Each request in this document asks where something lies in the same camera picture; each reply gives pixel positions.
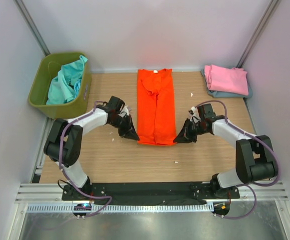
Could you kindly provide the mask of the orange t shirt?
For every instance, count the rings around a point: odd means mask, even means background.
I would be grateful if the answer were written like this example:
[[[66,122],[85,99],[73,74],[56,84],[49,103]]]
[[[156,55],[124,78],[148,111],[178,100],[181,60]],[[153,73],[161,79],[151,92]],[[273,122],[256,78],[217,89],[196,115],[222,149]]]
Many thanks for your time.
[[[137,134],[139,144],[175,144],[175,101],[171,69],[138,70]]]

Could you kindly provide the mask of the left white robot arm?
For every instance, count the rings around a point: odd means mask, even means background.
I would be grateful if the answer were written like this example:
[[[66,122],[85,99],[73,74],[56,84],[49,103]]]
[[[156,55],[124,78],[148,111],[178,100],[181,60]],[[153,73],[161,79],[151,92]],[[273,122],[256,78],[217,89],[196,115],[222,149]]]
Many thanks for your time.
[[[78,160],[83,136],[104,125],[117,128],[122,138],[139,140],[129,107],[122,99],[112,96],[109,101],[96,101],[92,110],[78,117],[57,118],[44,145],[44,154],[58,165],[69,185],[74,188],[74,195],[80,200],[107,198],[91,195],[90,178]]]

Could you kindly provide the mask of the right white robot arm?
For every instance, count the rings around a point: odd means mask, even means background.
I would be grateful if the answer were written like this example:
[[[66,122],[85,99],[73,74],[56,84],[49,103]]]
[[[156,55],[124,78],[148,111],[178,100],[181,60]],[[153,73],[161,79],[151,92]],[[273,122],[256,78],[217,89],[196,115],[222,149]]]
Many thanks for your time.
[[[280,166],[267,135],[255,135],[237,127],[226,113],[217,115],[210,101],[192,107],[189,115],[174,143],[195,143],[199,135],[212,134],[235,149],[235,167],[212,176],[211,195],[225,198],[238,186],[256,184],[262,187],[262,180],[273,179],[269,184],[272,186],[278,181]]]

